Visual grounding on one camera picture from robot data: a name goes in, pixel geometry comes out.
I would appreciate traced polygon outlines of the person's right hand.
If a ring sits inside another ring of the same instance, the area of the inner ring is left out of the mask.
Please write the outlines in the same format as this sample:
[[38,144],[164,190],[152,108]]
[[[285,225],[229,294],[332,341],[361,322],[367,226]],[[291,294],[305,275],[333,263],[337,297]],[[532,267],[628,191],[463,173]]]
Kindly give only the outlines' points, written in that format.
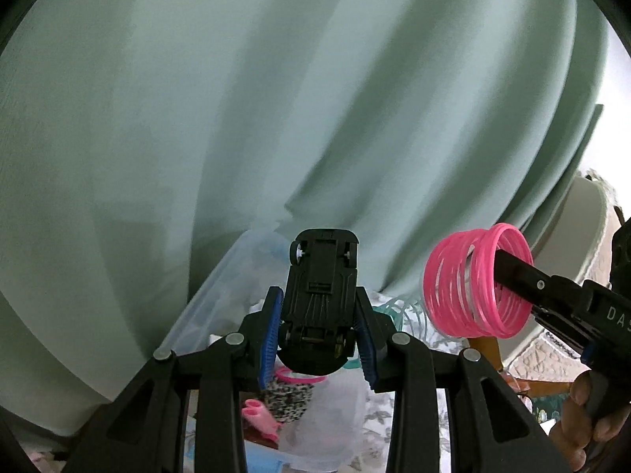
[[630,414],[630,406],[626,405],[594,422],[585,409],[590,394],[590,372],[582,372],[571,384],[569,397],[562,405],[562,418],[549,433],[551,441],[564,456],[572,472],[584,467],[587,460],[586,446],[592,441],[605,443],[615,439]]

